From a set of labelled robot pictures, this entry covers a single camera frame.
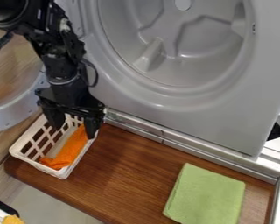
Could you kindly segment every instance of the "wooden platform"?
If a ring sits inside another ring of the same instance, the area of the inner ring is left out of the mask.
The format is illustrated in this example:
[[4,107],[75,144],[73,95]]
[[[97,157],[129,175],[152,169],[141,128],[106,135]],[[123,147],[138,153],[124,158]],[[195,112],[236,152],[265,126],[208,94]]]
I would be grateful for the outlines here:
[[244,181],[239,223],[268,223],[273,185],[107,124],[67,180],[13,157],[6,161],[5,170],[101,221],[158,224],[174,223],[162,211],[184,163]]

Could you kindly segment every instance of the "white plastic basket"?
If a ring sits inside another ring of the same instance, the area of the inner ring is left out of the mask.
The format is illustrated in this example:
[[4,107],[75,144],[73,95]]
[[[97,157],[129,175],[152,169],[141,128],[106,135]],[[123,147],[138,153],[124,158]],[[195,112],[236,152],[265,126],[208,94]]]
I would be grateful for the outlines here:
[[69,166],[56,171],[39,162],[39,159],[47,156],[54,158],[65,144],[67,139],[82,124],[77,116],[66,115],[66,122],[60,130],[53,129],[46,117],[42,115],[11,147],[10,154],[19,158],[42,172],[46,172],[56,178],[66,179],[79,163],[85,152],[97,137],[87,141],[79,156]]

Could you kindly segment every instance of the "green towel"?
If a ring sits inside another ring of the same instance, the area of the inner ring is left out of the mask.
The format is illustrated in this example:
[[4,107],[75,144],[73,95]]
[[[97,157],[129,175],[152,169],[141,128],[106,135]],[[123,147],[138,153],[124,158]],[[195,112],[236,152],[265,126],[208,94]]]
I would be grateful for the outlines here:
[[241,181],[185,164],[164,215],[182,224],[236,224],[244,190]]

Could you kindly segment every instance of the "cable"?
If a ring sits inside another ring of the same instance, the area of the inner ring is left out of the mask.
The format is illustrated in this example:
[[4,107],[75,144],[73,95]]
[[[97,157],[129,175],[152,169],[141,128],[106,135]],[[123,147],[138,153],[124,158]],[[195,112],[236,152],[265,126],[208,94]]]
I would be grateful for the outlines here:
[[7,45],[12,38],[13,38],[13,34],[11,32],[7,32],[5,35],[3,35],[0,38],[0,50],[2,49],[2,47]]
[[95,75],[95,77],[94,77],[94,82],[93,82],[91,85],[89,85],[88,82],[87,82],[86,80],[84,80],[84,78],[83,78],[83,80],[87,83],[87,86],[88,86],[89,88],[95,87],[95,86],[97,85],[97,82],[98,82],[98,79],[99,79],[99,75],[98,75],[98,73],[97,73],[97,70],[96,70],[96,68],[95,68],[95,65],[92,64],[92,63],[91,63],[89,60],[87,60],[87,59],[82,59],[81,62],[84,63],[86,66],[89,66],[89,67],[91,67],[92,69],[94,69],[94,75]]

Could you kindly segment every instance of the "orange towel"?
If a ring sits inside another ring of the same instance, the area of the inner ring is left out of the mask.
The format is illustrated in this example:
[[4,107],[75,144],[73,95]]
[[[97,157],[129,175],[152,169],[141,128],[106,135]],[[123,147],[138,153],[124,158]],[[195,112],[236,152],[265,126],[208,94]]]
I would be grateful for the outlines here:
[[77,158],[87,141],[88,138],[85,132],[85,127],[82,124],[68,138],[56,158],[42,157],[40,163],[49,166],[54,170],[60,170],[61,168],[70,165]]

